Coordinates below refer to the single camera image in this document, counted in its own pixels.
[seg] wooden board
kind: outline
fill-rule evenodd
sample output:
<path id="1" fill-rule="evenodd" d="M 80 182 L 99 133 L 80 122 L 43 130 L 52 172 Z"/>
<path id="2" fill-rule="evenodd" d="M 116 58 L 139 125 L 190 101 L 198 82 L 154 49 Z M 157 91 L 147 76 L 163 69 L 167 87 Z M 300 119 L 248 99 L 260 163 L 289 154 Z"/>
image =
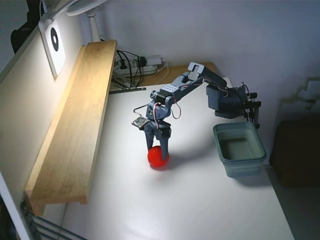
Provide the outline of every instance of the wooden board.
<path id="1" fill-rule="evenodd" d="M 116 49 L 116 41 L 106 41 L 84 50 L 52 140 L 42 146 L 39 175 L 27 184 L 34 184 L 29 203 L 35 215 L 42 215 L 39 206 L 45 204 L 88 202 Z"/>
<path id="2" fill-rule="evenodd" d="M 67 99 L 68 99 L 68 96 L 69 96 L 69 93 L 70 93 L 70 90 L 71 90 L 71 87 L 74 83 L 74 80 L 76 79 L 76 75 L 77 75 L 77 72 L 78 72 L 78 69 L 80 67 L 80 63 L 84 57 L 84 53 L 85 53 L 85 47 L 83 46 L 79 53 L 78 53 L 78 56 L 77 56 L 77 59 L 76 59 L 76 62 L 74 64 L 74 67 L 72 69 L 72 72 L 71 72 L 71 75 L 69 77 L 69 80 L 65 86 L 65 89 L 63 91 L 63 95 L 60 99 L 60 102 L 57 106 L 57 109 L 55 111 L 55 114 L 53 116 L 53 119 L 51 121 L 51 124 L 50 124 L 50 127 L 46 133 L 46 136 L 44 138 L 44 141 L 42 143 L 42 146 L 41 146 L 41 149 L 39 151 L 39 154 L 35 160 L 35 163 L 33 165 L 33 168 L 32 168 L 32 171 L 31 171 L 31 174 L 29 176 L 29 179 L 24 187 L 24 196 L 25 196 L 25 199 L 28 201 L 28 204 L 31 205 L 29 203 L 29 199 L 31 198 L 31 195 L 32 195 L 32 192 L 33 192 L 33 189 L 36 185 L 36 181 L 38 179 L 38 176 L 39 176 L 39 173 L 40 173 L 40 170 L 44 164 L 44 161 L 45 161 L 45 157 L 47 155 L 47 152 L 48 152 L 48 149 L 49 149 L 49 146 L 50 146 L 50 143 L 54 137 L 54 134 L 55 134 L 55 131 L 57 129 L 57 126 L 58 126 L 58 123 L 59 123 L 59 120 L 61 118 L 61 115 L 62 115 L 62 112 L 65 108 L 65 105 L 66 105 L 66 102 L 67 102 Z M 43 211 L 45 210 L 45 205 L 44 204 L 33 204 L 32 206 L 32 211 L 33 212 L 36 212 L 36 213 L 43 213 Z"/>
<path id="3" fill-rule="evenodd" d="M 205 65 L 208 69 L 210 69 L 213 72 L 216 72 L 216 66 L 212 62 L 204 62 L 201 63 Z M 172 83 L 178 76 L 181 74 L 184 74 L 185 72 L 190 72 L 188 70 L 188 65 L 180 65 L 180 66 L 171 66 L 169 67 L 169 74 L 168 76 L 161 82 L 159 83 L 167 74 L 167 68 L 163 69 L 159 74 L 148 78 L 143 81 L 141 86 L 151 86 L 151 85 L 158 85 L 158 84 L 170 84 Z"/>

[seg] wooden desk surface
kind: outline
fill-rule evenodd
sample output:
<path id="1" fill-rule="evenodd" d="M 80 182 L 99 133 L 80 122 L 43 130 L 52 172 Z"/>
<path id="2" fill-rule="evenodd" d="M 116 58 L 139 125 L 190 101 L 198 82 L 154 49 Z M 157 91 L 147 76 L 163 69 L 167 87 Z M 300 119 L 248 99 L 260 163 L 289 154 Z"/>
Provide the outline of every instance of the wooden desk surface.
<path id="1" fill-rule="evenodd" d="M 205 65 L 211 71 L 216 72 L 216 66 L 212 62 L 204 62 L 202 64 Z M 168 76 L 160 84 L 172 83 L 181 74 L 184 74 L 185 72 L 189 72 L 188 66 L 189 65 L 170 66 Z M 154 77 L 144 80 L 140 86 L 143 87 L 143 86 L 157 85 L 164 78 L 166 74 L 167 74 L 167 68 L 163 69 L 159 74 L 155 75 Z"/>

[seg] white cable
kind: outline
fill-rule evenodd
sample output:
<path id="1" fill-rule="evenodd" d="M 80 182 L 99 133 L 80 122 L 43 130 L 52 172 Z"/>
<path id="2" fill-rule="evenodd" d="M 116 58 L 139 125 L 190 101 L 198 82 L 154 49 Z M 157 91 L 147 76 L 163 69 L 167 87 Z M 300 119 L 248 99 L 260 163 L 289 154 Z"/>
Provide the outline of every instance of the white cable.
<path id="1" fill-rule="evenodd" d="M 166 77 L 169 75 L 169 66 L 168 66 L 168 62 L 166 61 L 165 63 L 166 63 L 166 70 L 167 70 L 166 75 L 161 79 L 161 81 L 157 82 L 155 85 L 159 85 L 160 83 L 162 83 L 162 82 L 163 82 L 163 80 L 165 80 L 165 79 L 166 79 Z"/>
<path id="2" fill-rule="evenodd" d="M 176 99 L 174 99 L 174 103 L 178 106 L 178 108 L 179 108 L 179 116 L 178 117 L 176 117 L 175 116 L 175 114 L 174 114 L 174 111 L 171 109 L 171 113 L 172 113 L 172 117 L 174 118 L 174 119 L 179 119 L 180 117 L 181 117 L 181 113 L 182 113 L 182 110 L 181 110 L 181 107 L 179 106 L 179 104 L 177 103 L 177 101 L 176 101 Z"/>
<path id="3" fill-rule="evenodd" d="M 153 78 L 154 76 L 158 75 L 163 69 L 165 69 L 166 66 L 163 66 L 160 70 L 158 70 L 158 72 L 156 72 L 155 74 L 151 75 L 151 76 L 147 76 L 147 77 L 144 77 L 143 79 L 150 79 L 150 78 Z"/>
<path id="4" fill-rule="evenodd" d="M 153 105 L 153 119 L 155 121 L 155 124 L 156 124 L 156 129 L 159 129 L 159 123 L 158 123 L 158 120 L 157 120 L 157 116 L 156 116 L 156 106 L 158 105 L 161 105 L 160 102 L 156 102 L 154 105 Z"/>
<path id="5" fill-rule="evenodd" d="M 138 114 L 140 117 L 142 117 L 142 115 L 141 115 L 139 112 L 137 112 L 137 110 L 142 109 L 142 108 L 144 108 L 144 107 L 146 107 L 146 106 L 148 106 L 148 104 L 139 106 L 139 107 L 133 109 L 133 112 L 134 112 L 135 114 Z"/>
<path id="6" fill-rule="evenodd" d="M 248 94 L 250 96 L 250 91 L 249 91 L 249 88 L 246 84 L 242 83 L 240 86 L 238 86 L 238 88 L 236 89 L 238 91 L 239 88 L 241 88 L 242 86 L 245 86 L 246 90 L 248 91 Z"/>

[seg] target sticker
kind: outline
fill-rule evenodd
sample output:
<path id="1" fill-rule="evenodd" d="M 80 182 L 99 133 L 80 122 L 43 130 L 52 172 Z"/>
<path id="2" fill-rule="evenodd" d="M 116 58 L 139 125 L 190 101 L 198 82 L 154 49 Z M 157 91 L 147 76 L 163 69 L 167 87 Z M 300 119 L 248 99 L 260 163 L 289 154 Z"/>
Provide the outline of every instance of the target sticker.
<path id="1" fill-rule="evenodd" d="M 40 21 L 39 28 L 53 76 L 57 77 L 66 60 L 66 53 L 58 23 L 54 20 L 47 26 L 46 22 Z"/>
<path id="2" fill-rule="evenodd" d="M 58 52 L 59 50 L 59 39 L 56 30 L 52 27 L 51 28 L 51 43 L 53 46 L 53 49 Z"/>

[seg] white wall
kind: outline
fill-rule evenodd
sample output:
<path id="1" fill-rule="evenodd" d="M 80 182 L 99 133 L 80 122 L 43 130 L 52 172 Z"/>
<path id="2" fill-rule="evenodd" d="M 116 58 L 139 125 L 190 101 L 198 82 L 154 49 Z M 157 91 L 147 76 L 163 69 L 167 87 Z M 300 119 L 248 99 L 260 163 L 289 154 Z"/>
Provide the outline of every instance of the white wall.
<path id="1" fill-rule="evenodd" d="M 27 48 L 0 79 L 0 194 L 22 240 L 28 239 L 19 211 L 24 187 L 82 46 L 77 17 L 63 13 L 57 22 L 66 55 L 60 75 L 53 78 L 36 28 Z M 63 204 L 47 206 L 45 215 L 61 224 L 64 210 Z"/>
<path id="2" fill-rule="evenodd" d="M 11 33 L 27 22 L 26 0 L 0 0 L 0 72 L 15 55 Z"/>
<path id="3" fill-rule="evenodd" d="M 132 0 L 107 1 L 97 21 L 120 49 L 172 64 L 212 61 L 234 86 L 245 82 L 262 101 L 259 134 L 269 153 L 280 97 L 320 74 L 319 13 L 314 1 Z M 81 27 L 86 43 L 89 26 Z"/>

